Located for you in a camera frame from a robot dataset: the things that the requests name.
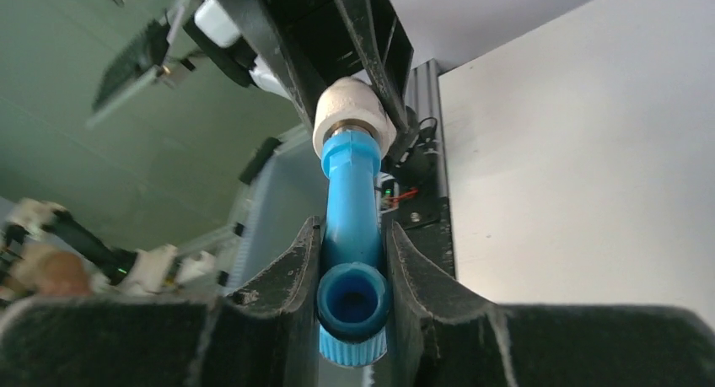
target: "white connector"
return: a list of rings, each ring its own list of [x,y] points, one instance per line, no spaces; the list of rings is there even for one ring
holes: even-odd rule
[[[397,136],[395,126],[372,88],[357,78],[340,78],[318,99],[313,129],[313,148],[318,157],[331,132],[340,124],[350,122],[368,128],[383,157]]]
[[[176,257],[176,247],[160,246],[149,252],[137,251],[137,260],[117,289],[125,295],[142,296],[160,293]]]
[[[174,283],[182,284],[189,282],[191,279],[207,275],[213,271],[215,266],[216,256],[203,250],[199,256],[190,256],[181,261],[181,267],[176,274]]]
[[[253,78],[255,86],[266,92],[271,92],[272,94],[277,94],[278,96],[291,100],[290,94],[288,94],[288,91],[283,87],[281,81],[273,75],[273,72],[271,72],[266,62],[263,61],[263,58],[257,57],[255,59],[255,67],[250,70],[250,77]]]
[[[51,224],[55,220],[55,212],[63,212],[65,207],[57,203],[38,202],[33,199],[22,199],[15,206],[5,220],[8,223],[17,224],[27,230],[30,238],[42,241],[45,236],[45,225]]]
[[[206,0],[194,14],[194,22],[217,46],[228,48],[241,36],[239,26],[231,20],[217,0]]]

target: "white panel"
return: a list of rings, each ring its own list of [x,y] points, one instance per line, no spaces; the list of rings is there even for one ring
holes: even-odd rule
[[[442,77],[464,284],[715,325],[713,21],[713,0],[596,0]]]

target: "blue pvc pipe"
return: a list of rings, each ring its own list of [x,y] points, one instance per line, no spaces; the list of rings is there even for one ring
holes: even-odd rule
[[[390,288],[377,267],[382,259],[374,181],[378,144],[346,131],[325,142],[323,172],[330,180],[317,305],[320,352],[344,366],[364,366],[386,349],[384,324]]]
[[[330,180],[323,241],[326,267],[351,262],[376,267],[382,253],[374,189],[378,144],[363,132],[338,134],[323,147],[322,167]]]

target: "blue pipe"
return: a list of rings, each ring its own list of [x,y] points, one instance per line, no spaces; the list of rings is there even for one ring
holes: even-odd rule
[[[390,288],[382,260],[374,181],[380,150],[364,132],[345,131],[325,142],[322,168],[330,180],[317,293],[320,353],[343,366],[365,366],[386,351],[384,325]]]

